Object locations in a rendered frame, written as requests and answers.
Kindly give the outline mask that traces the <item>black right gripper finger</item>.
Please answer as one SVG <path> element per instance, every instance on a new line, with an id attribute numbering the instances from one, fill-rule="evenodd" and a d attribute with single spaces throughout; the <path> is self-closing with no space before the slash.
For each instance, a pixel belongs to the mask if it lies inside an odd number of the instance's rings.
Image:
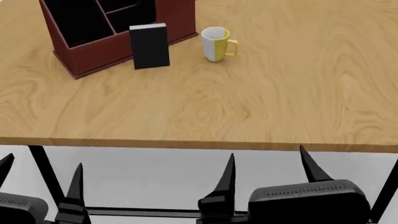
<path id="1" fill-rule="evenodd" d="M 196 224 L 228 224 L 235 214 L 236 166 L 231 154 L 215 189 L 199 199 L 200 217 Z"/>
<path id="2" fill-rule="evenodd" d="M 302 165 L 309 182 L 333 180 L 320 166 L 318 166 L 303 145 L 300 145 L 299 149 Z"/>

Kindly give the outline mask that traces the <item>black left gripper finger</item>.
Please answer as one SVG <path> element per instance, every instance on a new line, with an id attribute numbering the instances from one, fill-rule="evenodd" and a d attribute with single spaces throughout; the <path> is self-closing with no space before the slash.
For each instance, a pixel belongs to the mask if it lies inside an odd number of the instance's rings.
<path id="1" fill-rule="evenodd" d="M 85 207 L 83 189 L 83 165 L 80 163 L 75 170 L 66 197 L 58 205 L 55 224 L 91 224 Z"/>
<path id="2" fill-rule="evenodd" d="M 0 160 L 0 187 L 3 185 L 11 167 L 14 162 L 14 155 L 8 154 Z"/>

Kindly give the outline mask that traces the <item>red-brown compartment caddy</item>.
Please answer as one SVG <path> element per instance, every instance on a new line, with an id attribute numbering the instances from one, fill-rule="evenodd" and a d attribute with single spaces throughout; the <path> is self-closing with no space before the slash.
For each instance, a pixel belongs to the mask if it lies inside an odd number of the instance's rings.
<path id="1" fill-rule="evenodd" d="M 75 79 L 132 58 L 130 26 L 164 23 L 169 44 L 198 35 L 195 0 L 39 0 L 55 56 Z"/>

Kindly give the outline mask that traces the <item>black book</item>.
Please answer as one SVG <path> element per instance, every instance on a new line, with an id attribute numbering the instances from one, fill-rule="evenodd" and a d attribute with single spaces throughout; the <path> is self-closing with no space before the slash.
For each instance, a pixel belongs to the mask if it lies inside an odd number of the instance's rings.
<path id="1" fill-rule="evenodd" d="M 170 65 L 166 24 L 130 26 L 129 38 L 135 70 Z"/>

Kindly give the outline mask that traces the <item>black table leg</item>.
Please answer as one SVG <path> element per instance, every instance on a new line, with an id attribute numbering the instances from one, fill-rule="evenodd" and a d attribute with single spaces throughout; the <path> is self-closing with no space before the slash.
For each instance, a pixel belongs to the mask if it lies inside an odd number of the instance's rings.
<path id="1" fill-rule="evenodd" d="M 398 189 L 398 159 L 394 164 L 380 194 L 378 195 L 370 213 L 369 223 L 378 224 Z"/>
<path id="2" fill-rule="evenodd" d="M 65 199 L 65 196 L 50 160 L 45 152 L 45 149 L 40 145 L 28 145 L 28 147 L 52 196 L 52 199 L 56 204 L 57 211 L 59 211 L 58 207 L 63 199 Z"/>

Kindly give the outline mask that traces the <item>black table crossbar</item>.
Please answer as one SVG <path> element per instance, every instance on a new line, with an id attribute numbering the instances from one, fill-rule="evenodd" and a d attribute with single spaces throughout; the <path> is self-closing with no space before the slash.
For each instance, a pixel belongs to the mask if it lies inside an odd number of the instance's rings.
<path id="1" fill-rule="evenodd" d="M 168 208 L 111 208 L 87 207 L 92 216 L 159 217 L 159 218 L 200 218 L 199 210 Z"/>

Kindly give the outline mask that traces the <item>white and yellow mug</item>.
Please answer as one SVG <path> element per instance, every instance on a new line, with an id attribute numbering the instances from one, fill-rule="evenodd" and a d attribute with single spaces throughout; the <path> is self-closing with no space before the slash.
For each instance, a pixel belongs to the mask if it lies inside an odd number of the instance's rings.
<path id="1" fill-rule="evenodd" d="M 235 56 L 238 41 L 229 38 L 229 30 L 224 27 L 207 27 L 201 32 L 203 51 L 211 62 L 222 61 L 226 56 Z"/>

